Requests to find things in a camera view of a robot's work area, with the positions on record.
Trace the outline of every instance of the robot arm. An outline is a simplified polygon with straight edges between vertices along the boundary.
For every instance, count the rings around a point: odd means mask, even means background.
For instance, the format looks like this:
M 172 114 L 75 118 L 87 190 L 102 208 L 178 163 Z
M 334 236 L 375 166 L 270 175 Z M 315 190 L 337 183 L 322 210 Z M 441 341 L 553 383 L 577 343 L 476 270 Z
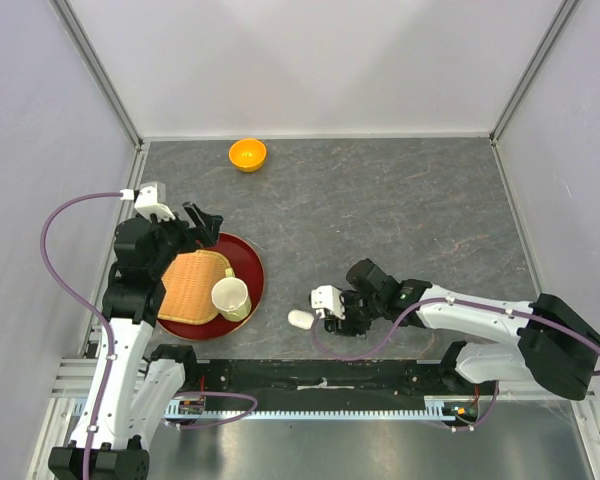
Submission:
M 117 260 L 109 271 L 102 300 L 114 350 L 108 354 L 111 339 L 103 334 L 83 415 L 69 445 L 54 448 L 49 458 L 49 468 L 60 480 L 83 478 L 89 435 L 93 436 L 89 470 L 95 477 L 146 478 L 149 445 L 169 401 L 182 388 L 191 390 L 198 380 L 191 346 L 160 345 L 151 354 L 149 371 L 135 393 L 138 369 L 165 295 L 162 275 L 178 254 L 215 245 L 222 223 L 222 217 L 207 215 L 186 203 L 184 209 L 194 223 L 189 227 L 162 203 L 164 188 L 154 182 L 142 185 L 139 191 L 122 192 L 123 200 L 135 202 L 138 215 L 116 227 Z M 100 385 L 107 376 L 101 392 Z
M 537 315 L 600 346 L 600 335 L 558 297 L 541 294 L 533 303 L 471 297 L 430 282 L 398 282 L 369 259 L 355 264 L 346 278 L 353 290 L 327 285 L 311 292 L 311 306 L 328 332 L 364 335 L 377 318 L 395 321 L 416 302 L 443 298 L 446 301 L 420 306 L 401 326 L 456 330 L 495 342 L 454 342 L 441 362 L 449 383 L 534 380 L 572 400 L 581 400 L 587 393 L 596 353 L 559 331 L 512 315 L 513 311 Z M 467 304 L 497 307 L 503 313 Z

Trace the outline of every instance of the metal floor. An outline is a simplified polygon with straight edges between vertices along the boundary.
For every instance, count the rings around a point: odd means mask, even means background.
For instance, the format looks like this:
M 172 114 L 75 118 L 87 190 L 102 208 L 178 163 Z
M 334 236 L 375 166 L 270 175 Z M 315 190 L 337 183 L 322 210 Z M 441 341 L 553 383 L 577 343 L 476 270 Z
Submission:
M 588 480 L 569 402 L 498 402 L 473 433 L 415 421 L 242 420 L 159 427 L 151 480 Z

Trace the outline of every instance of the aluminum frame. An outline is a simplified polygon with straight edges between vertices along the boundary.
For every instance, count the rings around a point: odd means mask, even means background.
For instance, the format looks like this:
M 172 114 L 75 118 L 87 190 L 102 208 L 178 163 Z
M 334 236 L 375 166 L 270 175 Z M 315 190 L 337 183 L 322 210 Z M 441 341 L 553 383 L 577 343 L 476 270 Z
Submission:
M 142 136 L 133 123 L 129 112 L 122 103 L 118 92 L 116 92 L 107 71 L 98 58 L 93 45 L 89 41 L 89 37 L 82 27 L 71 3 L 69 0 L 49 0 L 49 2 L 58 14 L 58 17 L 71 37 L 71 40 L 73 40 L 73 43 L 91 72 L 91 75 L 93 75 L 102 95 L 106 98 L 107 102 L 115 112 L 116 117 L 118 117 L 125 134 L 129 137 L 131 143 L 136 147 L 140 147 L 143 142 Z

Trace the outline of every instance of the white wall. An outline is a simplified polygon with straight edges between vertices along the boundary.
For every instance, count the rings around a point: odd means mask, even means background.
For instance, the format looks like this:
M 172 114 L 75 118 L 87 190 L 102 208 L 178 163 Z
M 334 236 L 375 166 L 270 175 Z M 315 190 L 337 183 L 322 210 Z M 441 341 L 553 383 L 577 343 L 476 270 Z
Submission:
M 145 136 L 488 132 L 560 0 L 72 0 Z
M 83 309 L 38 253 L 62 201 L 124 188 L 132 146 L 46 0 L 0 1 L 0 478 L 22 479 L 60 358 L 77 353 Z M 91 294 L 116 200 L 76 207 L 52 228 L 51 255 Z
M 581 2 L 501 151 L 542 286 L 600 331 L 600 0 Z

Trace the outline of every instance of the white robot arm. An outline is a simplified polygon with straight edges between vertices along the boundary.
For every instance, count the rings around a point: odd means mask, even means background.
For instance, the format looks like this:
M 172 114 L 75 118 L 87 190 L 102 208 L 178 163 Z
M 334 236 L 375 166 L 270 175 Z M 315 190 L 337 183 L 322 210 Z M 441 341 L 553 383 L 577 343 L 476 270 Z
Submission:
M 462 295 L 430 282 L 398 282 L 369 259 L 346 278 L 353 290 L 325 285 L 311 292 L 311 307 L 330 333 L 364 335 L 374 319 L 396 321 L 412 307 L 400 326 L 456 330 L 494 342 L 452 343 L 441 362 L 450 385 L 534 380 L 571 400 L 587 393 L 600 335 L 558 297 L 541 294 L 532 303 Z

